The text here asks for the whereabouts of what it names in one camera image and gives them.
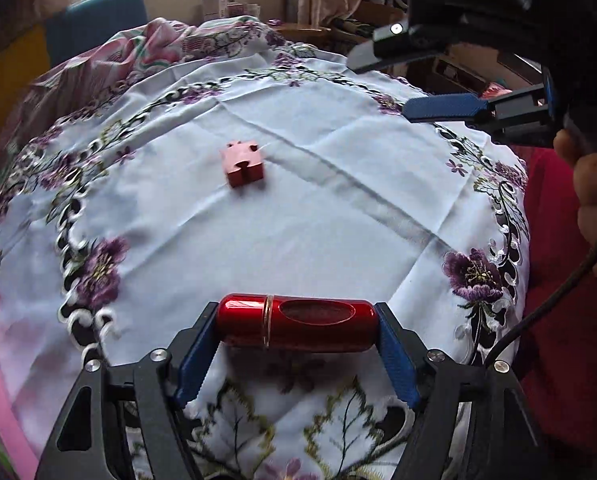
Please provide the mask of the person's hand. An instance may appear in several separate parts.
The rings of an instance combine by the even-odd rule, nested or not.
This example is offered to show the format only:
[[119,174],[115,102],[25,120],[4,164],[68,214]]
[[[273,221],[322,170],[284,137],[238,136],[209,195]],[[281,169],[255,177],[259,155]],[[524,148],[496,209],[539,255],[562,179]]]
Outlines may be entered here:
[[597,153],[585,154],[565,129],[553,141],[556,154],[573,170],[573,185],[579,200],[578,227],[583,238],[597,244]]

